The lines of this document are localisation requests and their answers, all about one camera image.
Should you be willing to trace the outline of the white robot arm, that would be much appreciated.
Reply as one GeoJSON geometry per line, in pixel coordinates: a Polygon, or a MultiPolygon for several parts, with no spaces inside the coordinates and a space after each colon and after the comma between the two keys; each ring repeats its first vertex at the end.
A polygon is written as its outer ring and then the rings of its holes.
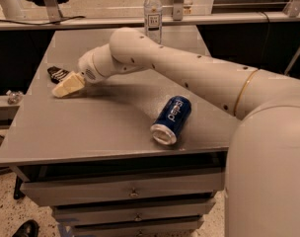
{"type": "Polygon", "coordinates": [[[115,74],[151,68],[240,120],[225,174],[226,237],[300,237],[300,80],[162,46],[121,28],[86,52],[61,98],[115,74]]]}

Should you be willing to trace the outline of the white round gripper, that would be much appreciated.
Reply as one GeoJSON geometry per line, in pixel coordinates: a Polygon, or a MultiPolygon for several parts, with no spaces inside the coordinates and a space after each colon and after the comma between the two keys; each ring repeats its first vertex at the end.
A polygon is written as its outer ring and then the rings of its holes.
{"type": "MultiPolygon", "coordinates": [[[[96,47],[83,54],[78,61],[79,72],[90,83],[99,83],[108,77],[108,48],[96,47]]],[[[56,98],[62,98],[78,92],[85,86],[85,80],[80,73],[71,71],[51,91],[56,98]]]]}

